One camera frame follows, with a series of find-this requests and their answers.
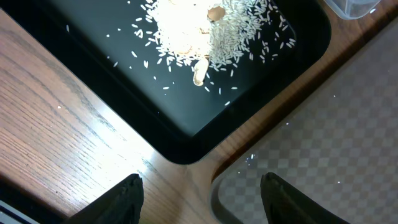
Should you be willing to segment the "rice food scraps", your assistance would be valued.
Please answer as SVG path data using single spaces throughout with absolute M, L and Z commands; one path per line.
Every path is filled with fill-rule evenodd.
M 162 106 L 229 106 L 296 48 L 274 1 L 60 1 L 78 29 Z

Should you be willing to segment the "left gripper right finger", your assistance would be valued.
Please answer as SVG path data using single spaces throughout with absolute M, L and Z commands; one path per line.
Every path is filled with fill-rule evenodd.
M 270 224 L 348 224 L 273 172 L 262 176 L 260 188 Z

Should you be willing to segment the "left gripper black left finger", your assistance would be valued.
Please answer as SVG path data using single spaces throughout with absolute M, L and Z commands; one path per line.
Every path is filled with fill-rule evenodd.
M 142 178 L 131 174 L 65 223 L 138 224 L 143 203 Z

